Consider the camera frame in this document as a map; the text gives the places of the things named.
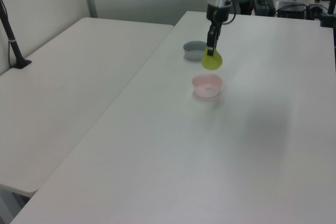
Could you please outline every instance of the cable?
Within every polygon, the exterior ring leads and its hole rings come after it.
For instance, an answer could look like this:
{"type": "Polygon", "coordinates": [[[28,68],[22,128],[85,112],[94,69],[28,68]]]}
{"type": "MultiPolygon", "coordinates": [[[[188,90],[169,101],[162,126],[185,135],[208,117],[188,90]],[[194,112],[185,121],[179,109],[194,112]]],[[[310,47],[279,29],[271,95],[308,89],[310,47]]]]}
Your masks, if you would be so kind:
{"type": "MultiPolygon", "coordinates": [[[[3,2],[3,0],[0,0],[0,2],[1,2],[1,5],[2,5],[2,7],[4,8],[4,10],[5,10],[5,13],[6,13],[6,16],[7,16],[7,19],[8,19],[8,12],[7,12],[7,9],[6,9],[6,6],[5,6],[5,4],[4,4],[4,2],[3,2]]],[[[9,68],[12,68],[12,65],[11,65],[11,53],[10,53],[10,42],[8,41],[8,65],[9,65],[9,68]]]]}
{"type": "Polygon", "coordinates": [[[323,5],[319,5],[319,4],[310,4],[310,5],[308,5],[308,7],[311,7],[311,6],[320,6],[320,7],[323,7],[324,9],[328,10],[328,8],[326,8],[323,5]]]}
{"type": "Polygon", "coordinates": [[[10,57],[11,55],[10,55],[10,43],[8,42],[8,64],[9,64],[9,68],[12,68],[12,65],[11,65],[11,57],[10,57]]]}
{"type": "Polygon", "coordinates": [[[265,1],[265,10],[267,9],[267,6],[268,6],[268,0],[265,1]]]}
{"type": "Polygon", "coordinates": [[[8,18],[7,9],[6,9],[6,6],[5,6],[3,0],[0,0],[0,2],[1,2],[2,7],[5,9],[5,13],[6,13],[6,16],[7,16],[7,18],[8,18]]]}
{"type": "Polygon", "coordinates": [[[229,22],[226,22],[226,23],[223,23],[222,25],[228,25],[228,24],[231,24],[235,18],[236,18],[236,15],[237,15],[237,9],[236,9],[236,5],[235,5],[235,2],[233,0],[231,0],[232,4],[233,4],[233,18],[229,21],[229,22]]]}
{"type": "Polygon", "coordinates": [[[277,13],[277,12],[280,11],[280,10],[284,10],[284,9],[291,8],[291,7],[295,7],[295,6],[305,6],[305,7],[306,7],[306,10],[307,10],[307,8],[309,8],[309,6],[308,6],[308,5],[305,5],[305,4],[286,5],[286,6],[282,7],[282,8],[277,9],[277,10],[275,11],[275,13],[277,13]]]}

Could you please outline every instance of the yellow object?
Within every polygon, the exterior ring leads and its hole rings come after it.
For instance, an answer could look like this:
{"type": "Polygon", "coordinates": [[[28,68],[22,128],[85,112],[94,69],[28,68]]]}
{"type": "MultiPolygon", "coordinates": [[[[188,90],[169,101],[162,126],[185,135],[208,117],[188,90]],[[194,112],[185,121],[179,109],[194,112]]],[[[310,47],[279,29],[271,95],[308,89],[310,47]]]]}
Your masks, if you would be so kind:
{"type": "Polygon", "coordinates": [[[202,58],[202,66],[209,70],[218,69],[223,63],[221,55],[217,52],[216,49],[214,50],[214,55],[212,56],[208,55],[207,53],[208,47],[205,48],[205,52],[202,58]]]}

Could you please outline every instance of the pink bowl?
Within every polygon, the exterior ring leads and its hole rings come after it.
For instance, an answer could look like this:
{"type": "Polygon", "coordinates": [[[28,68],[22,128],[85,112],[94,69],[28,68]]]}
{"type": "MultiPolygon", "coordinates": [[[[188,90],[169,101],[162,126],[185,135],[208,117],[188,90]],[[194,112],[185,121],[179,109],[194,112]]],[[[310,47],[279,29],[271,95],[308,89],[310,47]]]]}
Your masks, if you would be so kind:
{"type": "Polygon", "coordinates": [[[223,81],[213,73],[200,74],[193,78],[194,91],[200,97],[210,98],[219,94],[223,81]]]}

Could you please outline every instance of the bowl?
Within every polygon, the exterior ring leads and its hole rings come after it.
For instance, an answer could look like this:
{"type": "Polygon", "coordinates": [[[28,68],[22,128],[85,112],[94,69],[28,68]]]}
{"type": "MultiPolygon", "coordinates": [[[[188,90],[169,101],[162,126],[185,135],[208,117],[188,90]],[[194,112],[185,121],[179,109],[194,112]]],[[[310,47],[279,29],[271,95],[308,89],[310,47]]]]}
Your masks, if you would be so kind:
{"type": "Polygon", "coordinates": [[[201,60],[206,48],[204,41],[190,41],[183,45],[185,57],[189,60],[201,60]]]}
{"type": "Polygon", "coordinates": [[[221,77],[213,73],[200,74],[193,78],[192,83],[195,93],[204,98],[218,95],[223,85],[221,77]]]}

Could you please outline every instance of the gray bowl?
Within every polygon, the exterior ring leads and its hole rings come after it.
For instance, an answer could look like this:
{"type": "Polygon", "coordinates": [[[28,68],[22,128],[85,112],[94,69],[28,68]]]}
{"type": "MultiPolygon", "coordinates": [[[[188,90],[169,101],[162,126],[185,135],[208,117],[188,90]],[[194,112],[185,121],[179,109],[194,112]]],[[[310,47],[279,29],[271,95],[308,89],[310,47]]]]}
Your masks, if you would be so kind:
{"type": "Polygon", "coordinates": [[[206,48],[204,41],[190,41],[183,45],[185,57],[189,60],[201,60],[206,48]]]}

